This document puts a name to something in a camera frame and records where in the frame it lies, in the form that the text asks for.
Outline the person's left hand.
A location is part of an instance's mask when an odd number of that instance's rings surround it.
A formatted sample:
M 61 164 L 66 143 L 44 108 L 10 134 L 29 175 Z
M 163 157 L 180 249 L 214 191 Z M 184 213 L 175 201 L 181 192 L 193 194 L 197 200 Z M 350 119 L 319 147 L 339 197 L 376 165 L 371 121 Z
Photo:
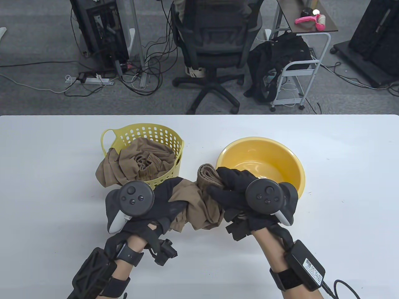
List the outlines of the person's left hand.
M 168 178 L 158 185 L 154 192 L 154 203 L 151 209 L 143 215 L 132 217 L 121 229 L 124 237 L 137 235 L 147 241 L 147 248 L 154 253 L 161 250 L 159 237 L 164 235 L 171 227 L 177 215 L 188 205 L 187 201 L 170 201 L 173 191 L 184 181 L 183 178 Z

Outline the person's right hand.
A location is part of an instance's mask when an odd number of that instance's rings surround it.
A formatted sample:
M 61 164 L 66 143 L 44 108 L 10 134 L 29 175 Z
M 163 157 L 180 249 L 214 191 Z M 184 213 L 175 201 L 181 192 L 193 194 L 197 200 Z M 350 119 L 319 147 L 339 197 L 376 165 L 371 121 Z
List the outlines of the person's right hand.
M 240 171 L 219 167 L 216 169 L 224 188 L 208 186 L 207 192 L 210 197 L 219 203 L 224 211 L 235 209 L 245 214 L 250 231 L 269 228 L 279 223 L 277 217 L 262 215 L 250 208 L 246 201 L 245 192 L 248 186 L 258 178 L 247 170 Z

